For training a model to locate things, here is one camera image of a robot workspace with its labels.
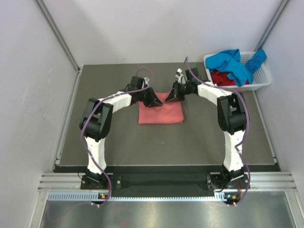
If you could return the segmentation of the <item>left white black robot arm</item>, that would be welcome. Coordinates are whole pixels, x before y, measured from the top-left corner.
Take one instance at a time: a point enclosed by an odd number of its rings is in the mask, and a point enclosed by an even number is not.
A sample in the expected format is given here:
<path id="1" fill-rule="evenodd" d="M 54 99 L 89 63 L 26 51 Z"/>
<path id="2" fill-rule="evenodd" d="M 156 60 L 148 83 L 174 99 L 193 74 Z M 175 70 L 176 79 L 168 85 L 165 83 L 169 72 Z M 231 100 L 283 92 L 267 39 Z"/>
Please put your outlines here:
<path id="1" fill-rule="evenodd" d="M 81 189 L 105 190 L 112 184 L 105 162 L 105 140 L 110 132 L 113 114 L 137 102 L 144 106 L 159 107 L 162 101 L 149 86 L 147 79 L 133 76 L 125 89 L 105 98 L 90 98 L 79 123 L 81 141 L 88 154 L 88 166 L 82 177 Z"/>

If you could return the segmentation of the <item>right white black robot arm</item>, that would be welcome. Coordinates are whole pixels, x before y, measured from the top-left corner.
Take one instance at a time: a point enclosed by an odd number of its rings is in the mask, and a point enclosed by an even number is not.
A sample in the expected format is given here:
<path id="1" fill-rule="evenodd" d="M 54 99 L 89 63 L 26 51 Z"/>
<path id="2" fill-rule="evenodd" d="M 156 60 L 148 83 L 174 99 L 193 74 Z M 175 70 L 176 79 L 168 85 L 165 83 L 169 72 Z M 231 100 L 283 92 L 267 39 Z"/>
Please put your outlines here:
<path id="1" fill-rule="evenodd" d="M 225 157 L 220 175 L 209 177 L 208 185 L 213 191 L 233 188 L 244 175 L 244 163 L 241 158 L 243 140 L 247 129 L 247 114 L 240 94 L 218 88 L 210 81 L 201 82 L 194 75 L 197 68 L 177 69 L 177 80 L 173 83 L 165 102 L 185 100 L 186 95 L 195 94 L 212 102 L 217 107 L 217 120 L 225 138 Z"/>

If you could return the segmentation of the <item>pink t shirt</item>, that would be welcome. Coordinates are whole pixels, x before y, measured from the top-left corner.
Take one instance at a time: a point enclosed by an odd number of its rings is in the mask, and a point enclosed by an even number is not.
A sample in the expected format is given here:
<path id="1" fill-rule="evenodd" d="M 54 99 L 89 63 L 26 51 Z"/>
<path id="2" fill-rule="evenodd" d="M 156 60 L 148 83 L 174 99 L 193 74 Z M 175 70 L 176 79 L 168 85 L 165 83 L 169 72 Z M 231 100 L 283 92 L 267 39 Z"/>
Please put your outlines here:
<path id="1" fill-rule="evenodd" d="M 184 120 L 181 102 L 166 103 L 169 92 L 156 93 L 162 106 L 145 107 L 139 102 L 139 124 L 181 124 Z"/>

